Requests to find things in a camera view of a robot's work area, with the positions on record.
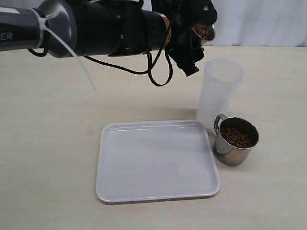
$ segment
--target beige table surface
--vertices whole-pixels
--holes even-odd
[[[195,117],[204,62],[231,58],[246,70],[229,115],[252,122],[258,146],[239,167],[217,162],[210,199],[105,205],[95,195],[99,140],[115,122]],[[99,57],[146,69],[143,56]],[[208,47],[201,71],[153,86],[147,76],[73,59],[0,53],[1,230],[307,229],[307,49]],[[167,75],[162,56],[154,70]]]

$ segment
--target white wall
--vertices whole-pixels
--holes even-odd
[[[43,0],[0,0],[35,6]],[[144,9],[151,10],[150,0]],[[307,46],[307,0],[212,0],[218,12],[212,46]]]

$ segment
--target metal mug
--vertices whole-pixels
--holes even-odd
[[[228,143],[221,134],[221,129],[233,127],[248,135],[251,140],[252,147],[239,148]],[[250,151],[255,147],[259,141],[259,134],[257,129],[248,121],[238,117],[227,117],[220,114],[216,117],[214,122],[214,129],[217,139],[214,145],[215,157],[228,166],[238,166],[242,164],[247,158]]]

